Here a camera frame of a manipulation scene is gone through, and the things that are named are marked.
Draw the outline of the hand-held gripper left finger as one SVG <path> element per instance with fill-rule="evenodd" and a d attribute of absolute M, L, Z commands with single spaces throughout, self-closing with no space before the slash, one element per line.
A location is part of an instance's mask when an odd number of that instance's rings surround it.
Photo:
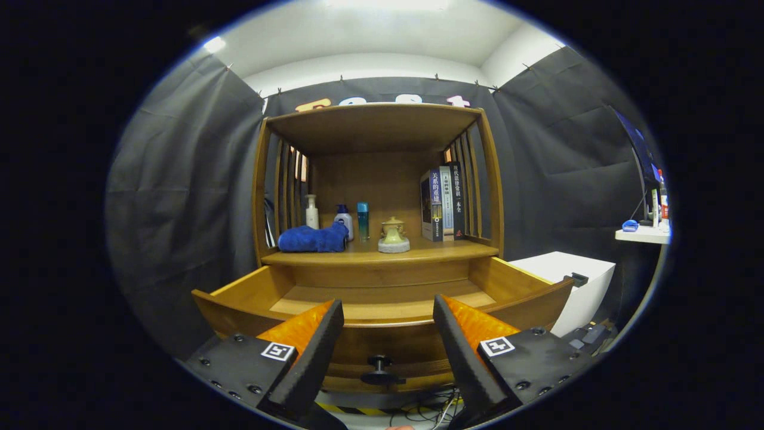
<path fill-rule="evenodd" d="M 316 405 L 343 326 L 342 302 L 330 300 L 264 334 L 208 341 L 183 367 L 260 416 L 302 421 Z"/>

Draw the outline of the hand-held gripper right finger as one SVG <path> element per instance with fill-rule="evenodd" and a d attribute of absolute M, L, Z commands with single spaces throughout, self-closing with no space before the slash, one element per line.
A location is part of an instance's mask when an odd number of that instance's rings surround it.
<path fill-rule="evenodd" d="M 545 397 L 589 366 L 589 354 L 543 327 L 518 330 L 459 300 L 437 294 L 432 316 L 464 413 L 487 422 Z"/>

